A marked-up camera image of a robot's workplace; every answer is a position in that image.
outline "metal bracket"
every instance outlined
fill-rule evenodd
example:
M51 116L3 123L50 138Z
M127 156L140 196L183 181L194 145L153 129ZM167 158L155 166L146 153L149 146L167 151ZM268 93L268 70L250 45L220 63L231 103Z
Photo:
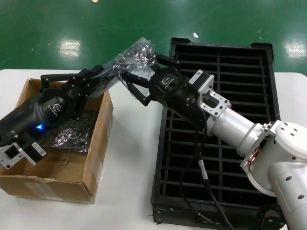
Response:
M198 103L201 106L201 108L203 108L204 111L206 111L213 117L219 118L219 116L225 111L226 108L231 108L231 104L228 99L224 98L223 96L213 91L213 83L214 83L214 76L210 75L210 77L198 90L199 93ZM215 108L212 108L203 102L204 96L208 92L212 98L216 99L219 102Z
M264 124L260 131L257 134L258 139L254 143L254 145L250 148L249 152L247 153L246 157L240 164L241 168L244 170L244 172L249 175L250 174L250 169L249 166L250 164L254 161L257 153L256 149L259 146L259 144L264 140L265 137L271 135L271 136L276 136L276 128L280 125L283 124L281 121L277 120L275 122L271 121L269 124Z
M19 153L11 159L6 155L5 151L7 151L12 146L15 146ZM6 169L9 169L14 166L23 157L26 157L33 165L36 165L36 163L29 157L28 154L25 153L25 151L16 142L0 148L0 162Z

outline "green epoxy floor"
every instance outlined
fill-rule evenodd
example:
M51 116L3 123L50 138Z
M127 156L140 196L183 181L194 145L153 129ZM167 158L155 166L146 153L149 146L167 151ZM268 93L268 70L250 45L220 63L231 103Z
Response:
M144 36L163 54L171 37L273 43L276 72L307 75L306 12L305 0L0 0L0 69L91 68Z

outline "black plastic tray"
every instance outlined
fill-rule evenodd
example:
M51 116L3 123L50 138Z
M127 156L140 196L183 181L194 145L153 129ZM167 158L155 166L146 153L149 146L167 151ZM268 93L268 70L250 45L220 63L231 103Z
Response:
M273 71L271 44L209 46L188 39L172 38L170 56L181 62L181 73L192 77L198 69L215 76L214 90L229 99L232 109L254 123L280 119ZM158 223L210 227L194 219L179 193L179 179L193 155L194 127L164 108L156 172L153 183L153 218ZM216 137L208 138L202 151L213 193L235 228L250 230L259 207L276 203L249 182L240 167L236 150ZM204 216L223 225L207 196L197 163L188 170L183 191ZM283 220L273 211L265 216L262 229L278 230Z

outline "logo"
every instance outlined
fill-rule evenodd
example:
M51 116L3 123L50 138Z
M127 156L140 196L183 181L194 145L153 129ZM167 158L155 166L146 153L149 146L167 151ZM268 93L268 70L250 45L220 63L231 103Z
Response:
M54 104L52 107L48 105L48 108L53 112L55 116L58 116L58 113L61 112L61 106L60 104Z
M166 85L165 88L167 89L169 84L174 80L174 78L170 79L169 77L163 78L162 79L162 84Z

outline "table surface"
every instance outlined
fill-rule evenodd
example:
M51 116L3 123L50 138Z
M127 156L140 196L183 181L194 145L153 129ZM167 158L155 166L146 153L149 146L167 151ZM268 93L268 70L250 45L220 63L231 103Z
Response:
M77 71L0 71L0 119L14 109L28 78L69 72ZM298 73L276 73L275 78L282 120L307 127L304 118L307 77ZM162 106L151 102L144 107L120 83L111 88L110 93L114 123L95 204L15 198L0 190L0 226L3 229L83 230L98 226L110 230L194 229L156 225L150 216Z

